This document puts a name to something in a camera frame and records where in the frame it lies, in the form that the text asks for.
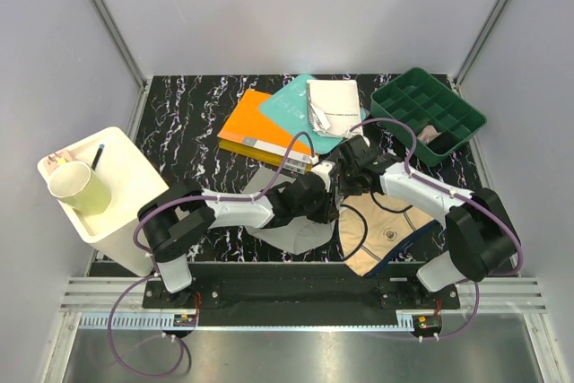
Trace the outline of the grey underwear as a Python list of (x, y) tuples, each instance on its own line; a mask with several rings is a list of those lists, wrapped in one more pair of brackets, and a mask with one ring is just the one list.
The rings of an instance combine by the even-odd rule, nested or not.
[[(262, 190), (272, 179), (274, 170), (260, 167), (247, 183), (241, 193), (253, 194)], [(295, 178), (280, 174), (274, 182), (278, 186), (283, 182), (294, 182)], [(289, 224), (273, 229), (260, 229), (245, 226), (248, 234), (261, 239), (263, 242), (279, 248), (281, 251), (300, 255), (311, 249), (325, 245), (334, 234), (335, 222), (329, 224), (317, 223), (301, 216), (294, 218)]]

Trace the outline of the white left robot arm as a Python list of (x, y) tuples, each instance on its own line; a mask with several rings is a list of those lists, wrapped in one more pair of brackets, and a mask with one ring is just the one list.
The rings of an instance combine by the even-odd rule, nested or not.
[(210, 229), (250, 228), (291, 253), (314, 248), (332, 232), (334, 196), (332, 179), (314, 172), (252, 194), (218, 193), (186, 180), (139, 210), (134, 243), (151, 255), (162, 297), (182, 308), (194, 295), (187, 252)]

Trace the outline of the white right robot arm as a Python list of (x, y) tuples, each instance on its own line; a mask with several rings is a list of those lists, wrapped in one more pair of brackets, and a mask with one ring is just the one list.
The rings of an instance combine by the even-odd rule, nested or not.
[(357, 135), (335, 153), (343, 196), (338, 235), (344, 262), (358, 275), (375, 274), (405, 247), (439, 225), (447, 250), (420, 267), (407, 285), (408, 300), (427, 308), (439, 290), (479, 283), (523, 251), (498, 195), (452, 187), (382, 153)]

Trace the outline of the beige underwear navy trim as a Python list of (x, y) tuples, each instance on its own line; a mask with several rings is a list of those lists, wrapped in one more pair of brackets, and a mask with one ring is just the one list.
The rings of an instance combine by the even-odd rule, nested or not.
[(368, 193), (343, 200), (337, 226), (343, 262), (366, 277), (382, 270), (439, 223), (405, 200)]

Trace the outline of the pink rolled underwear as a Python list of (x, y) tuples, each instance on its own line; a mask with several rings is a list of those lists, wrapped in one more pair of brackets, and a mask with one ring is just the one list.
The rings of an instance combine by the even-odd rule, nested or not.
[(438, 138), (441, 132), (436, 129), (434, 125), (427, 125), (418, 135), (417, 139), (423, 144), (429, 144), (434, 139)]

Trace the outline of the yellow binder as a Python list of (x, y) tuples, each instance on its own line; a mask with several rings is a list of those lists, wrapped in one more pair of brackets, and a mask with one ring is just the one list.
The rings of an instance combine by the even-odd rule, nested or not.
[[(265, 150), (260, 150), (254, 147), (246, 146), (244, 144), (233, 143), (232, 141), (221, 139), (219, 142), (221, 149), (235, 152), (245, 157), (255, 159), (257, 161), (265, 162), (275, 167), (279, 167), (283, 156), (279, 154), (274, 154)], [(311, 171), (312, 165), (305, 161), (299, 161), (296, 159), (294, 152), (290, 152), (289, 157), (283, 164), (285, 170), (289, 170), (295, 173), (305, 173)]]

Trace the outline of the white Canon safety booklet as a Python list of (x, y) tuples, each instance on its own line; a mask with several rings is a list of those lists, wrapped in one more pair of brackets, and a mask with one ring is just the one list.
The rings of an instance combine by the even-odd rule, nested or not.
[(321, 136), (348, 138), (361, 135), (361, 105), (354, 80), (307, 80), (309, 123)]

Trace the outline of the orange folder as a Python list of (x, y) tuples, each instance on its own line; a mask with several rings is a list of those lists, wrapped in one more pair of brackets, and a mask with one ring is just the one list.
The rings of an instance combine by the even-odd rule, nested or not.
[(284, 156), (292, 134), (260, 111), (269, 98), (267, 93), (246, 90), (218, 133), (219, 142), (228, 140)]

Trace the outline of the teal plastic board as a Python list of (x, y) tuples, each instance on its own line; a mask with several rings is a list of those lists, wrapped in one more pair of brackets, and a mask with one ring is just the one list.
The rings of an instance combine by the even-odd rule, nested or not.
[[(309, 109), (307, 103), (307, 80), (317, 79), (311, 75), (301, 74), (295, 77), (265, 101), (260, 111), (292, 135), (299, 132), (309, 134), (312, 139), (315, 153), (326, 154), (331, 152), (345, 138), (330, 138), (318, 135), (309, 123)], [(361, 108), (362, 121), (366, 112)]]

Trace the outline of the green compartment tray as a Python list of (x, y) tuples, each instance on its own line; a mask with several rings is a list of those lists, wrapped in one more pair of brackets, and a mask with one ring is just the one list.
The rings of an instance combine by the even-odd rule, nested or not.
[(445, 83), (420, 67), (398, 75), (370, 96), (374, 118), (393, 118), (418, 135), (434, 125), (441, 135), (429, 144), (417, 139), (414, 155), (434, 167), (467, 143), (487, 123), (486, 116)]

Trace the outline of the cream plastic bin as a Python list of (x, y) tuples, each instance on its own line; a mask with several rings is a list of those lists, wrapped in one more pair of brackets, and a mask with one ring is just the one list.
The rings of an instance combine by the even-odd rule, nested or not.
[(81, 239), (134, 274), (152, 260), (133, 242), (140, 208), (168, 189), (118, 127), (107, 127), (38, 162), (48, 191)]

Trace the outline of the blue black pen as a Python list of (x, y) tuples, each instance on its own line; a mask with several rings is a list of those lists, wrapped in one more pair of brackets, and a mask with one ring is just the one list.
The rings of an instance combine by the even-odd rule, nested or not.
[(93, 158), (93, 161), (92, 161), (92, 163), (91, 163), (91, 169), (92, 169), (92, 170), (95, 171), (95, 170), (97, 169), (98, 163), (99, 163), (99, 161), (100, 161), (100, 157), (101, 157), (101, 155), (102, 155), (104, 149), (105, 149), (105, 144), (100, 144), (99, 147), (98, 147), (98, 149), (97, 149), (97, 152), (96, 152), (96, 154), (95, 154), (95, 156), (94, 156), (94, 158)]

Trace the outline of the green paper cup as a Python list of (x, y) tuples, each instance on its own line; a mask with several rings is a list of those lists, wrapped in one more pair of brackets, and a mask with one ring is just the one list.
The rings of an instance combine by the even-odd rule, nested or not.
[(83, 161), (59, 166), (49, 177), (48, 191), (61, 203), (85, 215), (103, 213), (111, 203), (109, 188)]

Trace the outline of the pink sticky note pad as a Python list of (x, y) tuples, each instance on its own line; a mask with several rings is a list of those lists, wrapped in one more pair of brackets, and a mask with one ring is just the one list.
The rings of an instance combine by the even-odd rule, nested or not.
[(74, 157), (67, 149), (62, 149), (58, 152), (53, 152), (49, 154), (43, 161), (43, 166), (50, 176), (59, 166), (65, 163), (73, 161)]

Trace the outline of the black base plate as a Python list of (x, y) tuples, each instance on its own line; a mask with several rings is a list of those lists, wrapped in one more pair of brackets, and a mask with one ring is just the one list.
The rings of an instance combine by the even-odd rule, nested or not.
[(193, 281), (181, 292), (147, 282), (143, 307), (198, 306), (200, 326), (256, 329), (398, 327), (401, 311), (458, 310), (457, 288), (426, 292), (414, 279), (419, 267), (391, 263), (360, 277), (342, 263), (194, 263)]

